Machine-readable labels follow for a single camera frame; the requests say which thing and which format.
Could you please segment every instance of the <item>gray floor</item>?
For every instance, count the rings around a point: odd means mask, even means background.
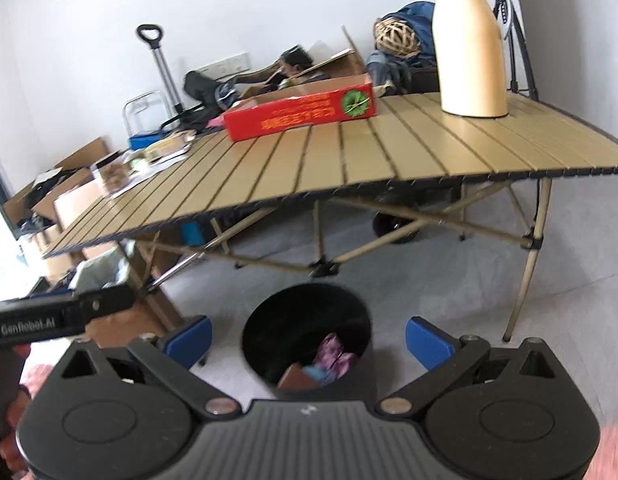
[[[516,184],[529,211],[534,184]],[[523,232],[508,196],[499,193],[469,209],[472,221]],[[326,245],[338,254],[374,235],[367,212],[326,206]],[[289,262],[313,258],[311,215],[275,217],[232,244],[246,254],[274,254]],[[346,264],[330,278],[348,286],[374,317],[379,395],[423,373],[404,348],[404,325],[420,315],[451,334],[479,334],[500,344],[518,290],[525,252],[493,238],[464,243],[442,228],[427,228],[416,243],[388,246]],[[170,280],[166,292],[186,315],[214,322],[208,363],[195,372],[248,406],[269,393],[240,355],[244,322],[269,295],[306,281],[262,267],[234,270],[202,261]],[[599,420],[618,422],[618,176],[554,181],[546,241],[512,344],[528,336],[548,341]]]

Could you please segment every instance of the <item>white wall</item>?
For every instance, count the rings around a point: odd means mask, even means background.
[[[618,0],[520,0],[542,101],[618,137]]]
[[[46,156],[29,114],[7,25],[6,0],[0,0],[0,170],[18,191],[43,171]]]
[[[240,52],[262,68],[297,43],[345,48],[341,25],[365,54],[374,19],[412,1],[6,0],[4,33],[22,78],[21,101],[44,143],[37,155],[52,166],[96,136],[123,147],[124,102],[162,87],[149,49],[135,37],[140,23],[164,27],[164,53],[182,81],[189,70]]]

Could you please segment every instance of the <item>thermos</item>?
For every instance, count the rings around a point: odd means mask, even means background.
[[[511,0],[506,4],[512,9]],[[433,38],[442,110],[469,117],[506,115],[503,35],[487,1],[436,0]]]

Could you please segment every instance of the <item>wheel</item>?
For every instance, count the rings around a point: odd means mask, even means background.
[[[384,236],[385,234],[391,233],[396,229],[404,227],[405,225],[410,224],[413,220],[409,220],[406,218],[398,218],[397,216],[385,215],[382,213],[377,213],[374,218],[373,227],[374,233],[379,238]],[[418,231],[414,231],[411,234],[399,238],[398,240],[392,242],[393,244],[408,244],[410,242],[415,241],[416,236],[418,236]]]
[[[462,186],[453,186],[450,191],[450,199],[452,203],[458,202],[458,200],[462,198]]]
[[[383,193],[377,198],[378,202],[382,202],[384,204],[390,205],[404,205],[407,207],[417,208],[418,200],[416,199],[416,195],[413,192],[400,192],[396,189],[390,189],[387,192]],[[408,218],[399,218],[397,216],[387,215],[384,213],[377,213],[374,217],[373,229],[375,235],[379,238],[384,236],[385,234],[391,233],[396,229],[404,227],[405,225],[410,224],[413,220]],[[413,242],[418,236],[420,231],[414,231],[411,234],[402,237],[394,242],[393,244],[407,244]]]

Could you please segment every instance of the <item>black trash can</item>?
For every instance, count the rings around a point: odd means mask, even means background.
[[[336,333],[345,352],[360,358],[330,384],[311,390],[278,388],[293,363],[309,365],[318,346]],[[329,283],[286,288],[261,303],[242,332],[242,352],[253,371],[282,400],[363,400],[372,409],[376,384],[372,322],[364,303],[352,292]]]

